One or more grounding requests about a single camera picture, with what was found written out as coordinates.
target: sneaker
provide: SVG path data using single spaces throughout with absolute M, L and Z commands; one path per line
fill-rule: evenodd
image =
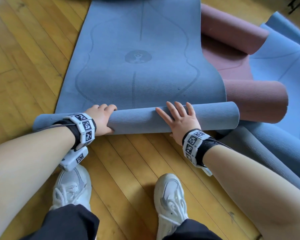
M 64 170 L 59 174 L 52 193 L 52 206 L 50 210 L 68 204 L 83 205 L 89 211 L 91 198 L 91 180 L 88 171 L 77 165 L 72 171 Z
M 157 240 L 162 240 L 188 219 L 184 192 L 176 175 L 167 173 L 158 179 L 154 188 L 154 205 L 159 215 Z

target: wooden floor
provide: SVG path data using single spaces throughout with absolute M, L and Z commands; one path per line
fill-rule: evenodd
M 202 0 L 256 25 L 288 0 Z M 0 143 L 53 113 L 90 0 L 0 0 Z M 300 27 L 300 9 L 289 18 Z M 92 180 L 98 239 L 155 239 L 154 185 L 162 174 L 182 181 L 188 214 L 223 239 L 256 239 L 258 230 L 214 177 L 184 160 L 166 134 L 98 137 L 83 160 Z M 52 175 L 13 219 L 2 240 L 38 229 L 52 203 Z

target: forearm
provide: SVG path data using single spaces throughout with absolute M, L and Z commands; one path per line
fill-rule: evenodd
M 222 145 L 209 149 L 203 163 L 260 231 L 300 225 L 300 190 L 284 178 Z
M 73 133 L 58 127 L 0 145 L 0 234 L 74 143 Z

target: meditation figure logo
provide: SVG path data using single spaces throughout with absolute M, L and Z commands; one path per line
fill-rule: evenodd
M 130 51 L 124 57 L 124 60 L 131 64 L 146 63 L 151 59 L 152 59 L 152 56 L 148 52 L 146 52 L 145 50 L 140 50 L 140 49 Z

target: black pants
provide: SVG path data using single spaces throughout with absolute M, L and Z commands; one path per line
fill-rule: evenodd
M 94 240 L 99 219 L 82 205 L 72 205 L 51 210 L 41 228 L 22 240 Z M 164 240 L 221 240 L 205 225 L 191 219 L 185 220 L 176 231 Z

